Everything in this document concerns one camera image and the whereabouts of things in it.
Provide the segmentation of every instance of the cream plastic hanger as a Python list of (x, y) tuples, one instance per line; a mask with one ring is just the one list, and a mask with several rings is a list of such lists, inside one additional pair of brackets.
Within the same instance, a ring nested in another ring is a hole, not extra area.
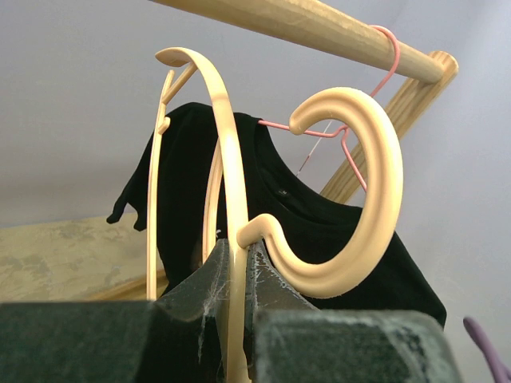
[(360, 283), (376, 266), (394, 232), (402, 197), (402, 159), (392, 124), (379, 104), (363, 92), (348, 88), (327, 89), (303, 102), (291, 115), (290, 128), (301, 134), (320, 120), (335, 118), (347, 123), (357, 134), (366, 154), (368, 189), (366, 204), (355, 233), (331, 261), (311, 265), (299, 260), (284, 238), (275, 217), (259, 215), (248, 222), (243, 165), (234, 116), (227, 91), (212, 63), (197, 52), (183, 48), (164, 49), (156, 58), (166, 65), (190, 66), (170, 85), (173, 71), (164, 83), (156, 119), (149, 173), (148, 209), (148, 298), (156, 298), (156, 192), (161, 135), (170, 120), (164, 118), (166, 104), (183, 84), (199, 70), (209, 91), (219, 141), (213, 156), (204, 212), (204, 253), (216, 240), (216, 209), (222, 173), (225, 177), (228, 214), (229, 301), (227, 315), (220, 323), (220, 341), (227, 382), (248, 382), (243, 352), (244, 293), (247, 267), (246, 248), (265, 238), (277, 269), (300, 292), (327, 298)]
[[(245, 194), (240, 142), (238, 141), (227, 90), (213, 64), (200, 53), (185, 48), (168, 48), (158, 52), (156, 58), (162, 63), (174, 67), (182, 66), (188, 62), (190, 64), (172, 85), (174, 72), (172, 70), (168, 72), (161, 92), (156, 117), (151, 163), (149, 166), (147, 225), (148, 299), (156, 299), (156, 197), (158, 164), (160, 163), (161, 136), (171, 124), (171, 121), (164, 117), (165, 108), (184, 83), (196, 70), (199, 70), (211, 97), (216, 126), (218, 127), (221, 156), (229, 159), (225, 164), (224, 177), (225, 195), (228, 201), (229, 280), (231, 283), (228, 287), (229, 300), (224, 303), (222, 308), (223, 320), (220, 323), (222, 358), (228, 383), (249, 382), (247, 359), (243, 351), (247, 250), (241, 248), (236, 240), (236, 233), (248, 222), (247, 197)], [(200, 127), (196, 129), (197, 134), (200, 134)]]
[[(326, 119), (340, 120), (353, 127), (366, 155), (370, 187), (355, 233), (347, 245), (328, 262), (305, 263), (290, 249), (282, 227), (269, 214), (258, 215), (237, 235), (241, 247), (264, 238), (280, 274), (297, 291), (315, 298), (344, 294), (371, 273), (392, 238), (402, 200), (401, 149), (382, 107), (356, 89), (327, 89), (303, 102), (292, 113), (289, 126), (299, 135)], [(204, 211), (204, 261), (216, 241), (216, 207), (223, 168), (218, 145), (213, 158)]]

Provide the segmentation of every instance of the wire hanger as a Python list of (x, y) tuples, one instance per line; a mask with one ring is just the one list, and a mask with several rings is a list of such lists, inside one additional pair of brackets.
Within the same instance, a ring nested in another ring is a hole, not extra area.
[[(390, 68), (388, 74), (383, 78), (383, 80), (380, 81), (380, 83), (376, 86), (376, 88), (374, 88), (374, 90), (370, 93), (370, 96), (374, 97), (380, 91), (380, 89), (389, 81), (389, 79), (392, 77), (392, 75), (395, 73), (396, 69), (398, 68), (399, 59), (401, 58), (401, 48), (399, 47), (398, 39), (387, 28), (385, 28), (383, 26), (372, 26), (372, 27), (375, 28), (376, 30), (379, 30), (380, 32), (384, 33), (390, 39), (390, 41), (392, 42), (392, 46), (394, 47), (394, 64)], [(287, 126), (287, 125), (277, 124), (275, 122), (270, 122), (270, 121), (266, 121), (266, 120), (259, 120), (258, 124), (266, 125), (266, 126), (269, 126), (272, 128), (277, 128), (277, 129), (282, 129), (282, 130), (290, 130), (289, 126)], [(362, 188), (366, 192), (366, 190), (367, 190), (366, 181), (363, 179), (363, 176), (360, 173), (359, 169), (357, 168), (356, 163), (353, 161), (353, 158), (351, 158), (350, 150), (347, 147), (346, 140), (347, 140), (347, 136), (348, 136), (349, 127), (346, 124), (344, 124), (341, 127), (339, 127), (335, 132), (326, 133), (329, 126), (330, 126), (330, 124), (327, 126), (327, 128), (325, 129), (324, 132), (315, 132), (312, 130), (308, 130), (303, 133), (303, 134), (307, 134), (309, 136), (319, 137), (319, 139), (316, 141), (312, 150), (309, 152), (309, 154), (305, 158), (305, 161), (300, 166), (296, 175), (298, 175), (303, 170), (303, 167), (311, 158), (312, 153), (317, 148), (317, 146), (322, 138), (334, 138), (334, 137), (337, 137), (341, 131), (344, 131), (343, 137), (341, 138), (341, 147), (343, 148), (344, 155), (346, 156), (348, 163), (350, 164), (351, 168), (353, 169), (353, 172), (355, 173), (359, 183), (361, 184)]]

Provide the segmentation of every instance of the wooden board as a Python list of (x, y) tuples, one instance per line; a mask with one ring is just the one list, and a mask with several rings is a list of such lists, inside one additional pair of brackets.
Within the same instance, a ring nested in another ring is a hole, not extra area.
[(146, 242), (135, 219), (128, 213), (114, 225), (97, 217), (0, 229), (0, 301), (81, 300), (110, 288), (122, 298), (124, 283), (132, 287), (125, 297), (133, 297), (134, 281), (145, 277)]
[[(160, 269), (156, 273), (156, 296), (160, 297), (168, 285), (165, 271)], [(137, 301), (145, 300), (145, 276), (137, 278), (131, 282), (122, 283), (119, 286), (111, 287), (99, 293), (87, 297), (89, 301)]]

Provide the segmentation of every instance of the wooden rod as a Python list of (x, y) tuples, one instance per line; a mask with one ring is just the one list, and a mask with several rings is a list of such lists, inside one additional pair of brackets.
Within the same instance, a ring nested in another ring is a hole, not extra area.
[[(376, 68), (388, 70), (394, 63), (392, 44), (383, 33), (317, 0), (153, 1)], [(397, 73), (426, 83), (442, 78), (435, 60), (400, 46)]]
[[(165, 270), (156, 272), (156, 295), (160, 297), (167, 288)], [(85, 298), (87, 301), (143, 301), (145, 300), (145, 276), (122, 283)]]

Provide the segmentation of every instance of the white wall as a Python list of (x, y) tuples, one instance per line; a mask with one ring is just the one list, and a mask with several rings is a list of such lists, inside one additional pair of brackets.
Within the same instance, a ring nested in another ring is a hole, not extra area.
[[(332, 0), (422, 51), (451, 52), (460, 73), (402, 141), (398, 233), (447, 305), (446, 333), (467, 382), (490, 381), (462, 327), (472, 314), (511, 363), (507, 318), (511, 79), (505, 0)], [(0, 226), (106, 215), (152, 130), (166, 68), (153, 54), (198, 50), (234, 109), (286, 122), (311, 94), (371, 91), (383, 71), (145, 1), (10, 1), (0, 13)], [(261, 57), (262, 63), (256, 64)], [(377, 97), (383, 104), (396, 77)], [(195, 77), (172, 102), (207, 101)], [(273, 132), (297, 169), (314, 140)], [(316, 190), (343, 160), (324, 140), (303, 179)], [(354, 203), (361, 203), (358, 194)]]

